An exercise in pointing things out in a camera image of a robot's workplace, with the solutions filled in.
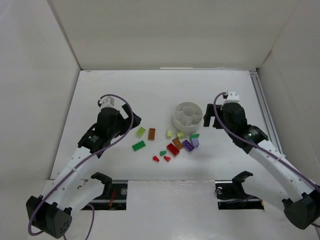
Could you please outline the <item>lime green 2x4 brick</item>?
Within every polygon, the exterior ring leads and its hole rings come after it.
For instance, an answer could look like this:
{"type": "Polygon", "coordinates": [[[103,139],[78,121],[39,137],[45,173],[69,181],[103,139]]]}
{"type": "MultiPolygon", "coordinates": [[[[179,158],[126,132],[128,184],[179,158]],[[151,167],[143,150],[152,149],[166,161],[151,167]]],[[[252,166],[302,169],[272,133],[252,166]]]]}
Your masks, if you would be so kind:
{"type": "Polygon", "coordinates": [[[146,133],[146,129],[144,127],[140,127],[137,132],[136,135],[141,138],[144,134],[146,133]]]}

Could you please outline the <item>pale yellow small brick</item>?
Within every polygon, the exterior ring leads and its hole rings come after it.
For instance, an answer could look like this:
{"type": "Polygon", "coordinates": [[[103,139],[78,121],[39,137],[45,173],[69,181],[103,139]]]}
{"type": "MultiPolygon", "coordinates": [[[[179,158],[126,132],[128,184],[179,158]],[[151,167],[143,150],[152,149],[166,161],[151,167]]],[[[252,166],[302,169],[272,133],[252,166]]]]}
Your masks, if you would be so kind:
{"type": "Polygon", "coordinates": [[[177,137],[179,138],[179,139],[182,139],[182,138],[184,138],[184,133],[181,131],[181,132],[178,132],[177,134],[177,137]]]}
{"type": "Polygon", "coordinates": [[[172,138],[172,135],[173,135],[172,131],[171,131],[171,130],[168,130],[168,131],[167,131],[167,134],[166,134],[166,138],[167,138],[167,139],[171,139],[171,138],[172,138]]]}

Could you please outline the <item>small green slope brick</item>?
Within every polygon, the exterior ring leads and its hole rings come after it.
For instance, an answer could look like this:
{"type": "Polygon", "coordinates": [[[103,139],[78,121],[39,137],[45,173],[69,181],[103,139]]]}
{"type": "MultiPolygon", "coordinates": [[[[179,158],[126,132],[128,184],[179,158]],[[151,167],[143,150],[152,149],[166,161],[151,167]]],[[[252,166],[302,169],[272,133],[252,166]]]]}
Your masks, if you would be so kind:
{"type": "Polygon", "coordinates": [[[159,154],[160,154],[160,156],[163,156],[163,155],[165,155],[167,152],[164,150],[164,151],[161,151],[159,154]]]}

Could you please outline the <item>small red slope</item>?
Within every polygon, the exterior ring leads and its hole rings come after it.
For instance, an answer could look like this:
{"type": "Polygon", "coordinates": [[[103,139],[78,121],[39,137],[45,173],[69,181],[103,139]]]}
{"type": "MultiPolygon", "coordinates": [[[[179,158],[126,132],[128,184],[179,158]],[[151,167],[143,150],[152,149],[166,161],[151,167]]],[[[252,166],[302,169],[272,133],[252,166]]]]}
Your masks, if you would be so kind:
{"type": "Polygon", "coordinates": [[[171,160],[171,158],[169,156],[164,156],[163,157],[167,162],[169,162],[171,160]]]}
{"type": "Polygon", "coordinates": [[[153,158],[152,158],[154,161],[156,161],[156,162],[159,162],[160,160],[159,160],[159,158],[157,157],[157,156],[153,156],[153,158]]]}

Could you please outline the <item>red 2x4 brick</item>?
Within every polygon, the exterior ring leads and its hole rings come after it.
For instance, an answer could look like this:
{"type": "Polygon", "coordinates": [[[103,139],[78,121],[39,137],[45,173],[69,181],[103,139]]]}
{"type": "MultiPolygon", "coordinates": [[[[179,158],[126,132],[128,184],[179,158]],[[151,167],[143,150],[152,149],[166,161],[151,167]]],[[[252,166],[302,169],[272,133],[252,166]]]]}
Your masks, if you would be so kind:
{"type": "Polygon", "coordinates": [[[176,148],[172,143],[168,144],[166,148],[174,157],[176,157],[180,153],[180,150],[176,148]]]}

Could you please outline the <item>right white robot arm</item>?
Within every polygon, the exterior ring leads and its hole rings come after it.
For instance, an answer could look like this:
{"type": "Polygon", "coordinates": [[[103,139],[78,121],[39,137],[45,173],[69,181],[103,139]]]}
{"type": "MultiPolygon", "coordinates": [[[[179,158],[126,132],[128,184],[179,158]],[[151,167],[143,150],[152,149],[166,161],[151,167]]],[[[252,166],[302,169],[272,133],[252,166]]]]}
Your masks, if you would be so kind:
{"type": "Polygon", "coordinates": [[[204,127],[223,129],[232,142],[259,162],[278,181],[287,196],[279,199],[286,218],[304,230],[320,217],[320,186],[298,171],[280,154],[269,137],[257,126],[248,124],[244,108],[237,102],[207,104],[204,127]]]}

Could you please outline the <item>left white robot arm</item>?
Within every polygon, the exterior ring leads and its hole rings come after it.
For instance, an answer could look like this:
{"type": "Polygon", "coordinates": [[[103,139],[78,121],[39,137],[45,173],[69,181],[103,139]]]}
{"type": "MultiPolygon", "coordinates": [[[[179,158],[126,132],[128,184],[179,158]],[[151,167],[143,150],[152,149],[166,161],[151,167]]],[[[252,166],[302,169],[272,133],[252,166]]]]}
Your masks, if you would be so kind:
{"type": "Polygon", "coordinates": [[[112,187],[112,179],[100,172],[94,173],[87,185],[80,187],[79,183],[99,163],[107,149],[119,143],[140,124],[141,118],[128,103],[122,106],[127,118],[111,103],[100,103],[98,106],[100,112],[96,123],[81,137],[71,160],[54,180],[51,190],[27,200],[29,235],[46,233],[55,239],[64,237],[74,215],[112,187]]]}

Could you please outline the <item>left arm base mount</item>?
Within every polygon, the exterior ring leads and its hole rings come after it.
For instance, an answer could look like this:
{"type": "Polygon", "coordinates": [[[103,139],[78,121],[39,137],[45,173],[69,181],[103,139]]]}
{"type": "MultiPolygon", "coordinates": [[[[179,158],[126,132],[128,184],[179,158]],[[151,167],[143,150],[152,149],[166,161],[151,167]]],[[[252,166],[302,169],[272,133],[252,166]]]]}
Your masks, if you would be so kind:
{"type": "Polygon", "coordinates": [[[111,177],[96,172],[90,180],[103,184],[103,192],[89,202],[96,211],[125,211],[127,209],[128,181],[112,180],[111,177]]]}

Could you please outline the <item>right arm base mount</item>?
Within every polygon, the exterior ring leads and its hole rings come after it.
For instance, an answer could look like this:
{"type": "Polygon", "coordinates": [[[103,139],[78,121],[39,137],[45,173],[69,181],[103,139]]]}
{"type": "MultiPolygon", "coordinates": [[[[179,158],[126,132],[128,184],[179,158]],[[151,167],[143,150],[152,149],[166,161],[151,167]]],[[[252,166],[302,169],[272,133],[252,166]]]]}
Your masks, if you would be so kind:
{"type": "Polygon", "coordinates": [[[214,195],[219,210],[264,210],[263,201],[245,193],[242,183],[253,174],[243,171],[232,180],[215,180],[214,195]]]}

